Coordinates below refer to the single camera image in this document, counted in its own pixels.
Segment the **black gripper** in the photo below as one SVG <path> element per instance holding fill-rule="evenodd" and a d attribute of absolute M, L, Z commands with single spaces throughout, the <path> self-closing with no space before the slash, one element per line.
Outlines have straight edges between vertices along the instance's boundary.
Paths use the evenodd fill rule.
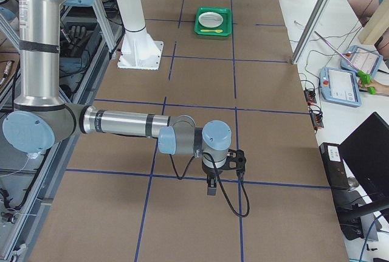
<path fill-rule="evenodd" d="M 205 164 L 202 164 L 202 170 L 207 175 L 207 195 L 215 196 L 217 189 L 217 180 L 216 177 L 220 175 L 224 170 L 222 168 L 210 168 Z"/>

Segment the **person's hand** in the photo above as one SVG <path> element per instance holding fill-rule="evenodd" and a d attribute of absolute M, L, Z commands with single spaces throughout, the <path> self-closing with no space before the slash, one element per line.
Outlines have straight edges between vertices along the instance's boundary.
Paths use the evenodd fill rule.
<path fill-rule="evenodd" d="M 371 79 L 369 83 L 363 84 L 361 80 L 358 81 L 358 85 L 362 89 L 369 90 L 369 88 L 373 88 L 375 90 L 376 95 L 389 96 L 389 87 L 388 85 L 379 83 L 378 81 Z"/>

